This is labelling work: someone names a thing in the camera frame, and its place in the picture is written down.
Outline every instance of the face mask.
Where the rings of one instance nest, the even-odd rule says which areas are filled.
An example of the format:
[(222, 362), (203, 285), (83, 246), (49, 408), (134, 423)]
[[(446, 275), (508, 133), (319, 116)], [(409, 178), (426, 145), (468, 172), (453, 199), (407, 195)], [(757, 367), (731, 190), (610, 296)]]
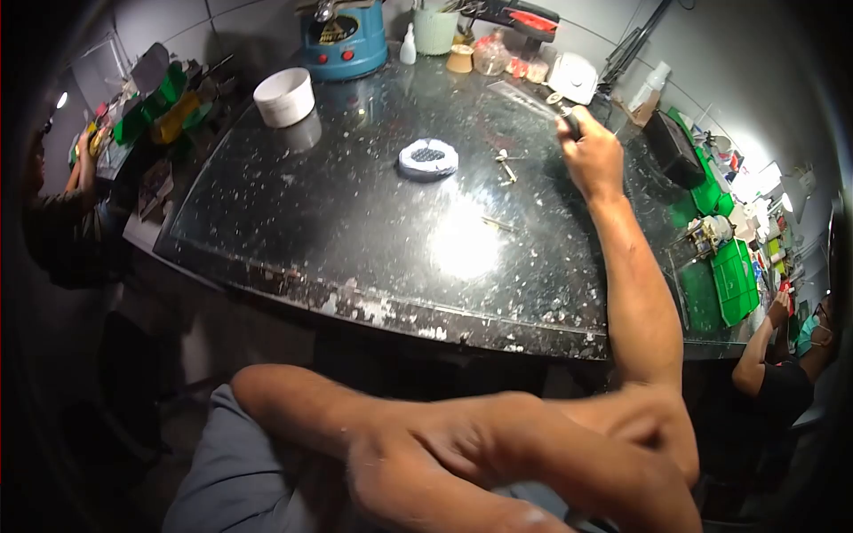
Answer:
[[(811, 334), (815, 331), (815, 328), (819, 327), (821, 329), (827, 329), (821, 325), (821, 319), (817, 317), (817, 315), (812, 315), (808, 319), (806, 319), (805, 324), (803, 324), (803, 328), (800, 329), (800, 333), (797, 336), (797, 359), (803, 356), (803, 354), (811, 349)], [(832, 332), (829, 332), (829, 338), (832, 338)]]

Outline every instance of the person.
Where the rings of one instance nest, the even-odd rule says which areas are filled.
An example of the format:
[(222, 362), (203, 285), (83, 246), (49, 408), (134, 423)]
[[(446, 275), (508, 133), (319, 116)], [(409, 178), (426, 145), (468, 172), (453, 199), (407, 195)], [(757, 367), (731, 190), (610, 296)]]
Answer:
[(622, 147), (586, 108), (573, 112), (581, 139), (562, 119), (558, 139), (604, 253), (620, 389), (414, 403), (304, 368), (243, 368), (212, 394), (164, 531), (557, 532), (578, 513), (620, 530), (700, 531), (676, 307), (624, 196)]
[(121, 234), (130, 215), (98, 200), (96, 161), (89, 151), (90, 133), (77, 142), (78, 161), (65, 191), (40, 196), (44, 186), (44, 132), (33, 141), (22, 188), (22, 222), (27, 249), (55, 285), (93, 287), (109, 281), (127, 249)]
[[(809, 408), (815, 382), (832, 362), (831, 295), (821, 300), (800, 329), (796, 357), (788, 352), (791, 307), (788, 293), (778, 292), (732, 372), (734, 387), (752, 399), (753, 411), (765, 418), (770, 432), (784, 431)], [(771, 345), (774, 330), (779, 331)]]

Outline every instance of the metal tool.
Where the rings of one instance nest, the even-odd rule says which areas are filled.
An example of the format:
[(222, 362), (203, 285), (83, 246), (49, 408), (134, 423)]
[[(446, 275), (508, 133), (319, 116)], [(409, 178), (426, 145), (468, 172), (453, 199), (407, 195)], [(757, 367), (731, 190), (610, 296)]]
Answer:
[(571, 107), (566, 107), (562, 104), (556, 104), (560, 108), (560, 116), (569, 124), (569, 135), (574, 142), (581, 140), (581, 125), (577, 121), (577, 117), (572, 113)]
[(515, 176), (515, 172), (513, 172), (513, 169), (509, 168), (509, 165), (507, 165), (507, 159), (521, 159), (521, 158), (509, 157), (509, 154), (507, 153), (506, 150), (501, 150), (500, 152), (497, 153), (497, 157), (495, 157), (495, 161), (500, 163), (501, 166), (503, 167), (503, 170), (505, 170), (507, 172), (507, 174), (509, 175), (509, 181), (511, 183), (515, 183), (519, 179), (517, 176)]
[(503, 229), (504, 231), (518, 231), (518, 228), (516, 228), (515, 226), (511, 226), (492, 217), (487, 217), (486, 215), (481, 216), (480, 220), (482, 220), (486, 224), (489, 224), (490, 226), (495, 226), (496, 228)]
[(498, 152), (497, 157), (495, 157), (495, 161), (497, 161), (498, 163), (502, 163), (504, 161), (515, 161), (518, 159), (524, 159), (524, 158), (523, 157), (509, 157), (509, 153), (504, 149), (502, 149), (500, 152)]
[(515, 172), (513, 172), (513, 169), (509, 168), (509, 165), (507, 165), (506, 161), (501, 161), (501, 165), (503, 166), (503, 170), (507, 171), (507, 174), (509, 175), (509, 181), (510, 182), (515, 183), (519, 180), (515, 176)]

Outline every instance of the finger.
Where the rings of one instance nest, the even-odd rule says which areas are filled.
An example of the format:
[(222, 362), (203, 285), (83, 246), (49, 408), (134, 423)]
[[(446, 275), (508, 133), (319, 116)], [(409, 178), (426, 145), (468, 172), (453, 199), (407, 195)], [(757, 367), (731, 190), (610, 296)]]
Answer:
[(577, 145), (572, 139), (572, 128), (569, 127), (569, 124), (562, 117), (554, 118), (554, 122), (557, 124), (557, 141), (560, 143), (560, 147), (563, 148), (563, 154), (569, 160), (574, 159), (577, 152)]
[(587, 136), (595, 130), (605, 129), (584, 106), (573, 107), (572, 114), (577, 118), (577, 123), (581, 129), (581, 136)]
[[(357, 466), (350, 464), (353, 471)], [(492, 494), (443, 469), (417, 445), (360, 472), (353, 499), (380, 525), (412, 533), (570, 533), (527, 501)]]
[(510, 478), (535, 479), (573, 506), (628, 529), (699, 531), (699, 514), (675, 463), (633, 444), (604, 437), (558, 409), (526, 413), (497, 425)]

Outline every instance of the wall tile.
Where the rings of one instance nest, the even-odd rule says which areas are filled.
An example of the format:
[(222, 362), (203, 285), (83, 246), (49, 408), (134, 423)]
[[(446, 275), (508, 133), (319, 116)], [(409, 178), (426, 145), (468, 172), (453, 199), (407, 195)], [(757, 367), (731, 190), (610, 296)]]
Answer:
[(133, 62), (152, 44), (207, 19), (205, 0), (123, 0), (115, 5), (116, 27)]
[(236, 9), (257, 1), (258, 0), (207, 0), (207, 5), (210, 7), (211, 16), (215, 17), (216, 15), (230, 11), (231, 9)]
[(180, 60), (195, 59), (199, 63), (213, 63), (223, 57), (217, 35), (210, 22), (193, 26), (163, 45), (169, 50), (169, 55), (174, 54)]

